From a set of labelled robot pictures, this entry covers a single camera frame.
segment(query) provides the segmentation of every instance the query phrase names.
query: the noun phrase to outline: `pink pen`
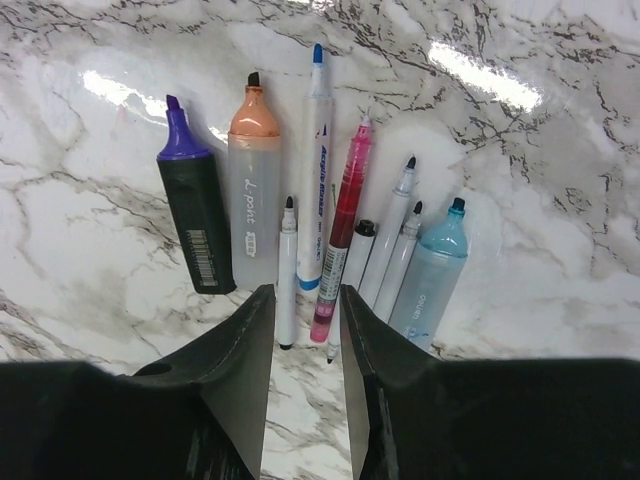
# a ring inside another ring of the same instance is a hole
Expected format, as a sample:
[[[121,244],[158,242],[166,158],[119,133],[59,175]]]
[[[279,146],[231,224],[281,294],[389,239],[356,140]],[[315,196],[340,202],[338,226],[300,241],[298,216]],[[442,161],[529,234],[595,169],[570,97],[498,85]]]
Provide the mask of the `pink pen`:
[[[358,133],[351,139],[347,165],[342,175],[342,187],[338,195],[336,215],[331,228],[331,238],[322,265],[318,303],[311,325],[311,340],[316,343],[324,342],[329,335],[331,317],[336,307],[342,272],[355,228],[356,212],[360,203],[370,149],[371,120],[365,116],[358,128]]]

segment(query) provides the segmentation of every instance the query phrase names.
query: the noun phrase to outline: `marble surface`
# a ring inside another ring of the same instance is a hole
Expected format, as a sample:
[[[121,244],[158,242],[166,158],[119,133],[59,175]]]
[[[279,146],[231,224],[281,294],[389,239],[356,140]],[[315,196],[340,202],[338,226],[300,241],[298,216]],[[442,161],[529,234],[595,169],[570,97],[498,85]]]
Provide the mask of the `marble surface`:
[[[443,358],[640,358],[636,0],[4,0],[0,4],[0,359],[133,372],[246,297],[195,294],[155,165],[164,95],[226,172],[260,70],[296,193],[310,47],[331,53],[331,177],[364,111],[360,217],[418,157],[425,225],[468,202],[470,259]],[[275,352],[267,479],[350,478],[340,364]]]

